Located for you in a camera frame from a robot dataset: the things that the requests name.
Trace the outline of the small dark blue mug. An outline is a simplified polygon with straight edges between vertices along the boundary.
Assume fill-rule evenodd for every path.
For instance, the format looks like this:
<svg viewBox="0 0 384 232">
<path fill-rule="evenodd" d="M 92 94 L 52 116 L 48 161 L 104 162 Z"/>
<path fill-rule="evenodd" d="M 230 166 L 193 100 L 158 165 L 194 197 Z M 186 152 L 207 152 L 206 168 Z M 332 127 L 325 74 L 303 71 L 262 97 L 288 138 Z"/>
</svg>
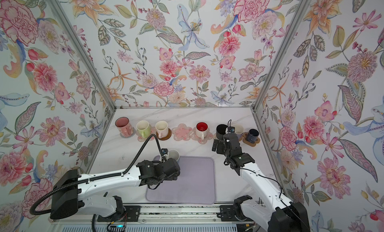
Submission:
<svg viewBox="0 0 384 232">
<path fill-rule="evenodd" d="M 258 140 L 259 138 L 259 131 L 257 129 L 250 129 L 248 131 L 248 134 L 246 136 L 246 140 L 249 142 L 249 143 L 256 143 L 256 141 Z"/>
</svg>

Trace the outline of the black mug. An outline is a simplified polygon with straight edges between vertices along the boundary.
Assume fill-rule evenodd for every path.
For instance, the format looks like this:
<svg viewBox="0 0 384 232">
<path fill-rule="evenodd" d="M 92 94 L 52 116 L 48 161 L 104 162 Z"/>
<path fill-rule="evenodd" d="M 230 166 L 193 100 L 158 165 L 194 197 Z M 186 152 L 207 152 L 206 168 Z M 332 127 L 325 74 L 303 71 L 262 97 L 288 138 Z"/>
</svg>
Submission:
<svg viewBox="0 0 384 232">
<path fill-rule="evenodd" d="M 223 136 L 226 134 L 227 128 L 228 126 L 225 124 L 220 124 L 216 127 L 216 138 L 218 140 L 223 140 Z"/>
</svg>

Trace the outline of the red inside white mug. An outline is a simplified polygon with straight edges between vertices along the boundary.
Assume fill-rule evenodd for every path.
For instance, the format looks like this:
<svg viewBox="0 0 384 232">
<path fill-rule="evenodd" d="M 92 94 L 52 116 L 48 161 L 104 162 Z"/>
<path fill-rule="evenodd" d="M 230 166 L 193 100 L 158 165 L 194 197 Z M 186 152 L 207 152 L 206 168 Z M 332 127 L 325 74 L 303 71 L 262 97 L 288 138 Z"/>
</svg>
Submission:
<svg viewBox="0 0 384 232">
<path fill-rule="evenodd" d="M 208 134 L 208 124 L 206 122 L 199 122 L 196 125 L 196 136 L 201 140 L 205 140 Z"/>
</svg>

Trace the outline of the lilac mug white inside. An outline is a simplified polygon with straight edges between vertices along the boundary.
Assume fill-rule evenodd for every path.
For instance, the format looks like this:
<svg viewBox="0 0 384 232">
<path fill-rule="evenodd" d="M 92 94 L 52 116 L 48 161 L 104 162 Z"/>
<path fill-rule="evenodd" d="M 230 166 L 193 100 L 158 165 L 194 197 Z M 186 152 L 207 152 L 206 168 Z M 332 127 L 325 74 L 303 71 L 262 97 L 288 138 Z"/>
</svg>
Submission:
<svg viewBox="0 0 384 232">
<path fill-rule="evenodd" d="M 240 124 L 233 125 L 235 128 L 235 134 L 238 137 L 239 141 L 243 139 L 244 127 Z"/>
</svg>

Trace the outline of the blue mug white inside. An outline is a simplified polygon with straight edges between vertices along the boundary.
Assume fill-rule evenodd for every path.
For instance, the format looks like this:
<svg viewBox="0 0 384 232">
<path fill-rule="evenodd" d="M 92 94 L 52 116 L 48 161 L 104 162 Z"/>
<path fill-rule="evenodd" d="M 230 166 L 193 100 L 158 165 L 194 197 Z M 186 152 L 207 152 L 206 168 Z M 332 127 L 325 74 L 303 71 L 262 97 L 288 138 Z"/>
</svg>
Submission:
<svg viewBox="0 0 384 232">
<path fill-rule="evenodd" d="M 180 159 L 180 153 L 177 150 L 169 150 L 166 154 L 166 159 L 174 159 L 178 162 Z"/>
</svg>

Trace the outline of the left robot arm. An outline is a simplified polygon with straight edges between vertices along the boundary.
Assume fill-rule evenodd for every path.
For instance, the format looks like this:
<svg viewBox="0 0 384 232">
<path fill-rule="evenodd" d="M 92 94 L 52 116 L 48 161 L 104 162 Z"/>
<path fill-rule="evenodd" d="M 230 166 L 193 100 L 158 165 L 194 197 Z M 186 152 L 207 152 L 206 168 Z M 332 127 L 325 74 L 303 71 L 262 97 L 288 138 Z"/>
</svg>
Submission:
<svg viewBox="0 0 384 232">
<path fill-rule="evenodd" d="M 67 172 L 56 184 L 63 190 L 52 196 L 50 218 L 60 220 L 76 213 L 98 215 L 111 222 L 121 220 L 127 213 L 121 197 L 109 193 L 128 187 L 153 186 L 175 181 L 180 175 L 176 159 L 144 160 L 124 170 L 94 175 Z"/>
</svg>

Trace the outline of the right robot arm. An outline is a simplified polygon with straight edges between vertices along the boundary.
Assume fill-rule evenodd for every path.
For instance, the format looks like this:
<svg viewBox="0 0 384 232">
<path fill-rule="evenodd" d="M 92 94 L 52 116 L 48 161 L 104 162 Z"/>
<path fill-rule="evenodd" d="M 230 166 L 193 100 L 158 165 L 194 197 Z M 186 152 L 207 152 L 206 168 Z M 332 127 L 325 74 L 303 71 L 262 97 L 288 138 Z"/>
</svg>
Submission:
<svg viewBox="0 0 384 232">
<path fill-rule="evenodd" d="M 225 166 L 229 166 L 256 192 L 260 202 L 245 195 L 234 200 L 231 214 L 223 211 L 222 216 L 238 221 L 251 220 L 267 232 L 309 232 L 311 230 L 306 208 L 293 203 L 283 194 L 277 180 L 266 177 L 256 161 L 242 151 L 234 127 L 221 124 L 217 127 L 212 150 L 224 155 Z"/>
</svg>

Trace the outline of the cream mug pink handle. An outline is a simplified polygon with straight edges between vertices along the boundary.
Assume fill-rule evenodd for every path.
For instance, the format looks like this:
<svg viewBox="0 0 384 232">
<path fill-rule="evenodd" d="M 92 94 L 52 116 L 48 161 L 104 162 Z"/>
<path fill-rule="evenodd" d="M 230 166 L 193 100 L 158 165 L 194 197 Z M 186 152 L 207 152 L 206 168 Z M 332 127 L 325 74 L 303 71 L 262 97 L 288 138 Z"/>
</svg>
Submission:
<svg viewBox="0 0 384 232">
<path fill-rule="evenodd" d="M 169 134 L 169 125 L 166 121 L 159 121 L 155 125 L 159 139 L 165 139 Z"/>
</svg>

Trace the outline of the pink flower coaster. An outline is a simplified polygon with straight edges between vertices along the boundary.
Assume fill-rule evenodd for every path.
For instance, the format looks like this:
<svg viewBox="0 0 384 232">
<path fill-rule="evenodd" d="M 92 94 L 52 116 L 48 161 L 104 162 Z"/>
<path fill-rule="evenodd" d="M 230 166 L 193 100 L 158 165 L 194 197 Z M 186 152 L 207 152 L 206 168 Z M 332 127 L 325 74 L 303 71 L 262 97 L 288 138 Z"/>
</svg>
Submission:
<svg viewBox="0 0 384 232">
<path fill-rule="evenodd" d="M 205 131 L 200 131 L 197 128 L 193 129 L 193 132 L 191 134 L 191 139 L 194 141 L 199 142 L 200 144 L 204 145 L 206 144 L 209 140 L 213 139 L 213 134 L 210 132 L 210 129 L 208 128 Z"/>
<path fill-rule="evenodd" d="M 151 127 L 151 133 L 150 134 L 156 134 L 156 128 L 154 126 Z M 143 137 L 139 131 L 136 131 L 137 140 L 139 142 L 145 142 L 147 140 L 147 137 Z"/>
<path fill-rule="evenodd" d="M 175 141 L 189 141 L 192 136 L 193 129 L 186 124 L 181 123 L 171 130 Z"/>
</svg>

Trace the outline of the brown paw shaped coaster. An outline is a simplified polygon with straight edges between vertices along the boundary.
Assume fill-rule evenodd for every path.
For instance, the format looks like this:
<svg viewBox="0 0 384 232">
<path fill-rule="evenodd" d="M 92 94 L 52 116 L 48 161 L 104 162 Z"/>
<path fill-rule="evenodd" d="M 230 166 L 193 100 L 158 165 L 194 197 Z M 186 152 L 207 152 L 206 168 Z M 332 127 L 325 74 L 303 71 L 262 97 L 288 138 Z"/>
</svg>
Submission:
<svg viewBox="0 0 384 232">
<path fill-rule="evenodd" d="M 247 141 L 247 136 L 248 136 L 248 133 L 245 132 L 243 134 L 243 139 L 242 139 L 243 143 L 245 143 L 246 145 L 249 145 L 251 147 L 255 147 L 255 146 L 257 146 L 261 142 L 261 138 L 260 137 L 257 137 L 255 142 L 249 142 L 249 141 Z"/>
</svg>

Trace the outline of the green mug white inside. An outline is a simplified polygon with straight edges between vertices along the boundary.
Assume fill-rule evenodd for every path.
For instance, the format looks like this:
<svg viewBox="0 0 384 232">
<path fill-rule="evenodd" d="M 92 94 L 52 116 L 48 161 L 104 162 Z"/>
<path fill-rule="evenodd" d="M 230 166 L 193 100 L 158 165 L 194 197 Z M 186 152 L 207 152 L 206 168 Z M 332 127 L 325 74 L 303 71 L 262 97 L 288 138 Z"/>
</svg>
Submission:
<svg viewBox="0 0 384 232">
<path fill-rule="evenodd" d="M 136 130 L 142 138 L 148 138 L 151 135 L 152 126 L 148 121 L 139 121 L 136 125 Z"/>
</svg>

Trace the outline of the grey round knitted coaster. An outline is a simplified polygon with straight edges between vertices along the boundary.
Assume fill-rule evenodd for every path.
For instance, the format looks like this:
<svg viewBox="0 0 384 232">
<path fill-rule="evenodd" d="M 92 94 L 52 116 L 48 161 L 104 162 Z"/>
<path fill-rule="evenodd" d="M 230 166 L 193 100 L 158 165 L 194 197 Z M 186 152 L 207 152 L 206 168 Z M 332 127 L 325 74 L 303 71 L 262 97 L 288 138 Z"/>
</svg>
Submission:
<svg viewBox="0 0 384 232">
<path fill-rule="evenodd" d="M 120 132 L 120 136 L 121 136 L 123 139 L 132 138 L 132 137 L 135 136 L 135 135 L 136 135 L 136 131 L 135 131 L 135 130 L 133 131 L 132 135 L 130 135 L 130 136 L 124 136 L 124 135 Z"/>
</svg>

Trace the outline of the brown wooden round coaster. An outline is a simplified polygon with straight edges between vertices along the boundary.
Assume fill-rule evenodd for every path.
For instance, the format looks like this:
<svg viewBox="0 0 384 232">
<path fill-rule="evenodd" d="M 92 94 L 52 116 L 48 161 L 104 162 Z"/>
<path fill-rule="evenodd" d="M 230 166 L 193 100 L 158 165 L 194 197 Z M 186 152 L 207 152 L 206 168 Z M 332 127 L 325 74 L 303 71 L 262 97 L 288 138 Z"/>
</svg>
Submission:
<svg viewBox="0 0 384 232">
<path fill-rule="evenodd" d="M 166 140 L 169 140 L 169 139 L 171 138 L 171 136 L 172 136 L 172 131 L 171 131 L 171 129 L 168 129 L 168 134 L 167 134 L 167 136 L 165 136 L 165 137 L 163 137 L 163 138 L 160 138 L 158 132 L 156 132 L 156 136 L 157 136 L 157 138 L 158 138 L 159 140 L 161 140 L 161 141 L 166 141 Z"/>
</svg>

